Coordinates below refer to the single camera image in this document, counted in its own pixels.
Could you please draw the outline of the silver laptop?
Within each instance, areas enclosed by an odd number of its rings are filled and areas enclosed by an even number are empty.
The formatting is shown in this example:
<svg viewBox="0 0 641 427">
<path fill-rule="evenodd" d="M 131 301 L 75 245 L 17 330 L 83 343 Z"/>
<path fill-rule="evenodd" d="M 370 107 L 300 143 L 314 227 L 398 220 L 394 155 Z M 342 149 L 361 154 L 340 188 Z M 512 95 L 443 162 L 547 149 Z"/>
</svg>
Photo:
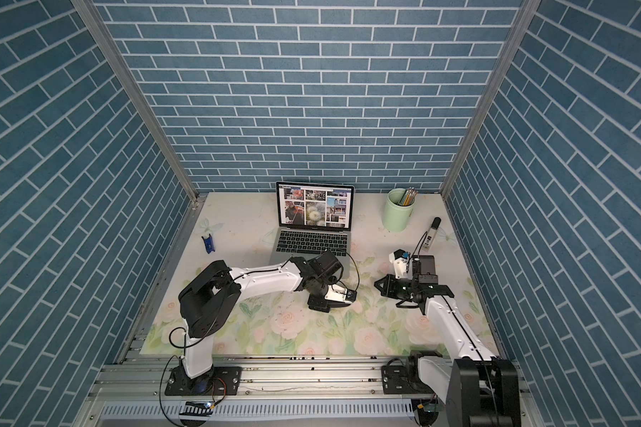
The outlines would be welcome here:
<svg viewBox="0 0 641 427">
<path fill-rule="evenodd" d="M 347 267 L 354 193 L 347 185 L 276 183 L 279 227 L 270 262 L 329 251 Z"/>
</svg>

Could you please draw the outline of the black wireless mouse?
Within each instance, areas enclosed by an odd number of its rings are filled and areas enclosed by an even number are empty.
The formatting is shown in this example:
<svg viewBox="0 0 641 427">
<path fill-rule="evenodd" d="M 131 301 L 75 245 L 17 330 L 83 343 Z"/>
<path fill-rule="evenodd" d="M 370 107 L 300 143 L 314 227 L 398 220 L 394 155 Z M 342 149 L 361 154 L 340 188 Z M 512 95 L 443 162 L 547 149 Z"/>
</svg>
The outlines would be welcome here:
<svg viewBox="0 0 641 427">
<path fill-rule="evenodd" d="M 333 300 L 326 300 L 315 295 L 310 295 L 307 300 L 308 308 L 312 311 L 320 311 L 329 313 L 332 309 L 341 309 L 349 307 L 353 301 L 349 302 L 338 302 Z"/>
</svg>

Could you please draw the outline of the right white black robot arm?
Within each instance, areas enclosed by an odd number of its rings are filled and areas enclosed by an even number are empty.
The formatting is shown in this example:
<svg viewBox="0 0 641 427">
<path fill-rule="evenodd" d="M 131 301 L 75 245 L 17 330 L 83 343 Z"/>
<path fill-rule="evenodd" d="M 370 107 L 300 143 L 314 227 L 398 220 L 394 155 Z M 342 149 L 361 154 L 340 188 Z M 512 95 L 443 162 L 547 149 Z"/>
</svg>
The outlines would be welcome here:
<svg viewBox="0 0 641 427">
<path fill-rule="evenodd" d="M 444 406 L 450 426 L 519 426 L 519 378 L 513 363 L 495 355 L 459 311 L 454 293 L 439 282 L 434 256 L 397 250 L 389 256 L 395 271 L 374 286 L 400 309 L 417 309 L 435 326 L 452 364 L 440 352 L 413 352 L 381 368 L 386 394 L 422 395 L 414 416 L 429 426 L 437 416 L 430 405 Z"/>
</svg>

